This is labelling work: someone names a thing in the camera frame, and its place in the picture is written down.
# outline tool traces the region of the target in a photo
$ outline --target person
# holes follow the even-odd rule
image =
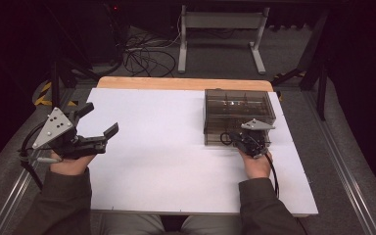
[[[249,178],[239,183],[241,219],[237,216],[192,215],[182,225],[181,233],[177,234],[305,234],[284,204],[277,199],[269,179],[268,160],[253,159],[241,151],[239,153]],[[58,159],[59,156],[52,152],[51,158]],[[91,184],[87,166],[94,158],[95,156],[86,156],[78,160],[64,159],[60,163],[51,164],[41,193],[34,198],[14,234],[91,234]],[[157,215],[135,216],[107,213],[107,224],[103,233],[165,233]]]

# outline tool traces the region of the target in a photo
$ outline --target forearm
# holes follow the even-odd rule
[[[90,234],[90,204],[88,169],[75,176],[48,171],[42,192],[14,234]]]
[[[242,234],[305,234],[279,201],[268,178],[239,184]]]

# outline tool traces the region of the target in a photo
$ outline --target person's left hand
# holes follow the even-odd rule
[[[50,170],[63,175],[79,175],[84,173],[87,166],[95,157],[96,155],[81,157],[77,160],[63,159],[62,162],[51,164]],[[57,160],[61,159],[54,151],[51,151],[51,158]]]

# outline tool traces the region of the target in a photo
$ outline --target table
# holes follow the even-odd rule
[[[276,129],[269,133],[269,149],[275,156],[280,199],[295,216],[317,214],[270,83],[195,78],[103,77],[92,90],[89,101],[95,110],[80,120],[78,134],[98,135],[116,121],[120,128],[107,153],[91,163],[92,209],[164,214],[239,212],[237,184],[247,177],[237,150],[204,145],[202,111],[207,88],[269,92],[277,117]]]

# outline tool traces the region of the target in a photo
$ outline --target gray pants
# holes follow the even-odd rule
[[[101,234],[159,235],[165,229],[156,214],[106,213]],[[182,224],[181,232],[189,235],[238,235],[240,216],[190,215]]]

